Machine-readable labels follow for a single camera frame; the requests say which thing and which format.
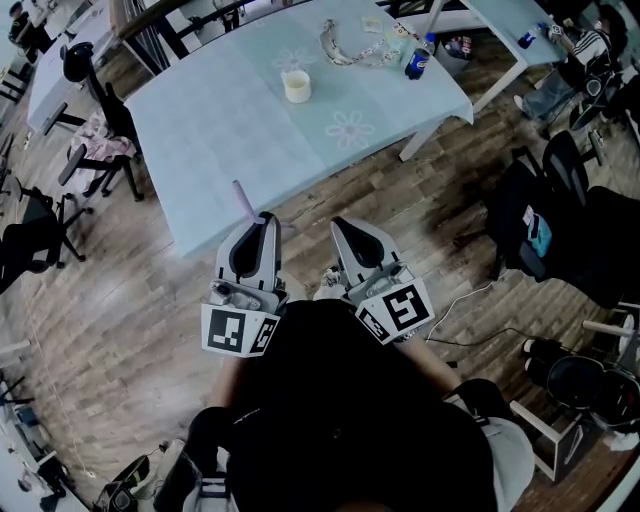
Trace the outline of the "blue label cola bottle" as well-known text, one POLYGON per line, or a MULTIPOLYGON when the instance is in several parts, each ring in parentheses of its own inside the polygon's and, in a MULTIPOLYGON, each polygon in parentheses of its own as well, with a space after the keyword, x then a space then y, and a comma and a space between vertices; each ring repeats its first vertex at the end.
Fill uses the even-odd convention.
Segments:
POLYGON ((436 51, 436 36, 428 32, 422 42, 414 49, 405 67, 405 76, 409 80, 419 80, 426 68, 426 64, 436 51))

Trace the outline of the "person's black shirt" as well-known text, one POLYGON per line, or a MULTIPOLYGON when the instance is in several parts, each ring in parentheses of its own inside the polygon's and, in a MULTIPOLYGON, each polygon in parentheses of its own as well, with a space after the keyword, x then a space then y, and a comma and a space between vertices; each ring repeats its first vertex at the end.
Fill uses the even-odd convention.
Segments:
POLYGON ((247 360, 233 403, 221 408, 238 416, 264 406, 342 416, 447 402, 513 421, 493 382, 461 379, 454 391, 440 396, 396 343, 375 341, 342 301, 297 302, 287 309, 266 353, 247 360))

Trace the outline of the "black office chair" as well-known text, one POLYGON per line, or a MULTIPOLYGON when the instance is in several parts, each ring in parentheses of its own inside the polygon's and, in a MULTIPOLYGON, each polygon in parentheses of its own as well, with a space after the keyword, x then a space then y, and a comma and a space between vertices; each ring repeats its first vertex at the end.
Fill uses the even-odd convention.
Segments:
POLYGON ((590 184, 585 164, 595 156, 580 152, 562 131, 540 161, 514 160, 490 196, 486 229, 504 267, 538 282, 561 280, 613 309, 640 295, 640 200, 590 184), (519 256, 528 207, 552 232, 546 256, 533 268, 519 256))
POLYGON ((73 194, 66 193, 54 202, 37 187, 23 187, 16 176, 8 182, 9 193, 18 201, 27 198, 28 202, 22 221, 7 225, 0 237, 0 295, 25 272, 41 274, 51 267, 63 269, 63 246, 77 261, 84 262, 86 256, 78 253, 67 232, 83 214, 94 213, 93 208, 82 207, 65 218, 66 203, 76 201, 73 194))
MULTIPOLYGON (((60 57, 63 60, 64 76, 72 83, 87 83, 89 91, 94 95, 94 98, 98 103, 97 110, 101 110, 104 113, 109 127, 116 135, 126 136, 134 142, 136 153, 134 157, 120 156, 113 162, 109 163, 86 158, 86 148, 84 145, 82 145, 72 156, 69 155, 68 147, 66 153, 67 165, 59 177, 59 183, 64 185, 70 182, 74 173, 79 168, 105 171, 105 176, 97 180, 97 186, 91 186, 92 190, 88 197, 93 195, 95 192, 100 192, 102 196, 107 197, 111 194, 111 190, 109 189, 111 181, 117 173, 121 172, 126 178, 134 200, 136 202, 140 202, 144 199, 144 195, 139 192, 136 186, 131 168, 131 162, 141 155, 141 149, 133 119, 124 102, 114 92, 112 84, 109 82, 102 84, 98 80, 92 62, 93 55, 93 45, 88 42, 75 44, 71 48, 64 45, 60 50, 60 57)), ((78 128, 81 127, 87 119, 83 120, 75 117, 67 118, 64 113, 58 116, 58 120, 60 122, 76 124, 78 128)))

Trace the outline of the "pale table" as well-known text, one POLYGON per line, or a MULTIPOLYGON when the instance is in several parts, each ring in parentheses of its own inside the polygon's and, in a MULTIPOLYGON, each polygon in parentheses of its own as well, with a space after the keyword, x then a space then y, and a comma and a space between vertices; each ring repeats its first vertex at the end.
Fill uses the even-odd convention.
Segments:
POLYGON ((71 48, 78 43, 91 43, 94 53, 92 62, 94 67, 98 68, 99 61, 115 44, 116 38, 111 30, 109 0, 97 0, 68 31, 75 35, 74 39, 70 40, 67 35, 61 33, 36 66, 27 110, 27 124, 35 132, 43 130, 49 116, 76 86, 64 76, 63 60, 60 57, 62 46, 71 48))

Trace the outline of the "purple bendy straw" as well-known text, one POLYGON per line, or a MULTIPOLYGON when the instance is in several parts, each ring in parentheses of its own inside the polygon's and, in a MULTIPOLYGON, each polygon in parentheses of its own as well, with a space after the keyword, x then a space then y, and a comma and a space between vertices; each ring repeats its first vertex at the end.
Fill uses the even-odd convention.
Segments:
POLYGON ((244 214, 242 220, 239 221, 237 225, 265 225, 267 220, 263 217, 260 217, 253 209, 241 183, 238 180, 234 180, 232 182, 232 187, 244 214))

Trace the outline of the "white bag with wrappers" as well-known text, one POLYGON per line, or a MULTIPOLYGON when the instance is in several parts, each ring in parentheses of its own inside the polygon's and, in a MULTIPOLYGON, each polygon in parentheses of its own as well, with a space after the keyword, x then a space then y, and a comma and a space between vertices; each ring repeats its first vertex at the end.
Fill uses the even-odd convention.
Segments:
POLYGON ((470 37, 455 36, 445 43, 439 43, 435 57, 451 76, 456 76, 470 64, 471 50, 472 39, 470 37))

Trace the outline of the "white cup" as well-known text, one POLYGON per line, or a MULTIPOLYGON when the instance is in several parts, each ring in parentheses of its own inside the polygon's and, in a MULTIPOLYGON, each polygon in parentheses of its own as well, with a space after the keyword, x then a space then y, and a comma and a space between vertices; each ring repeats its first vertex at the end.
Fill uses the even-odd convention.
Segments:
POLYGON ((293 104, 308 101, 312 94, 311 79, 304 70, 292 70, 281 73, 286 99, 293 104))

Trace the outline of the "white crumpled paper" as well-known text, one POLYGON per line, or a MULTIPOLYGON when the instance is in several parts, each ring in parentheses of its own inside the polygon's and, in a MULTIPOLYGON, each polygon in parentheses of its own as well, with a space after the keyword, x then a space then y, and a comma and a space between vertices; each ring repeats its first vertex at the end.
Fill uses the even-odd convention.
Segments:
POLYGON ((605 436, 604 443, 611 452, 632 451, 640 443, 640 434, 638 432, 612 431, 605 436))

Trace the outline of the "pale green cartoon pouch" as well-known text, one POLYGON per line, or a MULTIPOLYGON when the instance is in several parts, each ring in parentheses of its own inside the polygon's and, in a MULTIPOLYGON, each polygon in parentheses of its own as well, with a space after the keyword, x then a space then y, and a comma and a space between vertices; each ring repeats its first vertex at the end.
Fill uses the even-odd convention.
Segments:
POLYGON ((385 34, 387 49, 384 51, 384 60, 386 64, 389 66, 399 65, 404 59, 406 51, 413 50, 416 41, 416 32, 411 25, 396 22, 385 34))

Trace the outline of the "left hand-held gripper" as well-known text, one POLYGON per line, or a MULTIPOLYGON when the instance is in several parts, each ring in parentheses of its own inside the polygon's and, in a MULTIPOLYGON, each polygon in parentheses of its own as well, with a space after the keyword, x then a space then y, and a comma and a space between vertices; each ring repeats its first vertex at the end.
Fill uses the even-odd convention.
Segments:
POLYGON ((280 221, 268 211, 260 212, 258 219, 260 223, 249 220, 237 227, 218 249, 219 279, 211 282, 209 299, 201 304, 206 351, 241 358, 262 356, 289 300, 284 282, 277 278, 280 221))

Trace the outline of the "white frame stool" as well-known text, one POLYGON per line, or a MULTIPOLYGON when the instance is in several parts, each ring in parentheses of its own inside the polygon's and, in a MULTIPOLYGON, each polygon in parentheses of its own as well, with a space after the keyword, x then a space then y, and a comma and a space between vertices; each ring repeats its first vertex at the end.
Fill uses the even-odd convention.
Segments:
POLYGON ((636 359, 637 349, 640 347, 640 304, 630 302, 619 302, 612 309, 613 313, 631 315, 634 318, 632 327, 614 326, 602 322, 592 320, 584 320, 581 324, 582 328, 596 333, 617 336, 620 341, 627 340, 627 343, 619 350, 620 358, 629 355, 631 360, 636 359))
POLYGON ((510 408, 530 433, 536 467, 551 482, 560 482, 577 463, 586 440, 583 415, 559 407, 544 420, 516 400, 510 408))

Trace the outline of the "pale blue flowered tablecloth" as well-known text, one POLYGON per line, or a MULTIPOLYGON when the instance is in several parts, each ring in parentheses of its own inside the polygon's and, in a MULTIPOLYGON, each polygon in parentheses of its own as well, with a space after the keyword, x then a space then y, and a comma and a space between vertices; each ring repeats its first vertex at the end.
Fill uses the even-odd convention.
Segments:
POLYGON ((468 96, 437 62, 419 80, 401 65, 332 63, 327 21, 347 55, 376 36, 361 19, 394 20, 375 0, 310 0, 248 23, 156 76, 127 102, 177 253, 219 243, 252 205, 274 208, 315 183, 415 134, 429 122, 473 118, 468 96), (281 73, 304 70, 312 94, 289 102, 281 73))

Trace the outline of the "person's left forearm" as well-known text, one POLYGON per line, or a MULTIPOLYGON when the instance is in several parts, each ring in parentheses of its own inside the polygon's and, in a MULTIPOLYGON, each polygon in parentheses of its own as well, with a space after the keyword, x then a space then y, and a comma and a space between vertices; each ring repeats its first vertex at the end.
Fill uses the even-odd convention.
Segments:
POLYGON ((221 361, 207 399, 208 407, 229 407, 233 403, 247 364, 246 359, 229 355, 223 356, 221 361))

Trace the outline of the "teal pouch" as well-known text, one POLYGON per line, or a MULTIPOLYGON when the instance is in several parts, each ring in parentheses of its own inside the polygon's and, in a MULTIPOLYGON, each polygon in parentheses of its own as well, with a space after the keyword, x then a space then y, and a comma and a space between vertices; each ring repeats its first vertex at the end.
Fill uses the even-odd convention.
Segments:
POLYGON ((525 238, 521 242, 519 256, 528 267, 533 268, 540 265, 546 256, 552 232, 546 220, 530 207, 525 211, 522 220, 525 224, 525 238))

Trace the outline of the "blue label plastic bottle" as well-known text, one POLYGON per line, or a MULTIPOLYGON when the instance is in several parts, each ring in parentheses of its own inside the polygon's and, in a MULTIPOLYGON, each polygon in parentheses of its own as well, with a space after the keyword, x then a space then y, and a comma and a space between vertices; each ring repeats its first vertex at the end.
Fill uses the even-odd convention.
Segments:
POLYGON ((519 38, 519 47, 522 49, 528 49, 545 27, 546 25, 544 23, 535 23, 532 25, 525 34, 519 38))

